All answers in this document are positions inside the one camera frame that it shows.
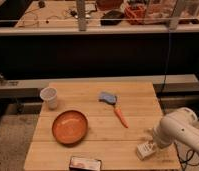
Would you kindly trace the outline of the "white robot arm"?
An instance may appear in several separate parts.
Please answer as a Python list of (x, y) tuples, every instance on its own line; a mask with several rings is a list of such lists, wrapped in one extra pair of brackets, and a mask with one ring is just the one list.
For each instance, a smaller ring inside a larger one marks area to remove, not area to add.
[(152, 137), (161, 149), (177, 140), (199, 153), (199, 129), (193, 124), (198, 121), (196, 113), (182, 107), (166, 114), (152, 129)]

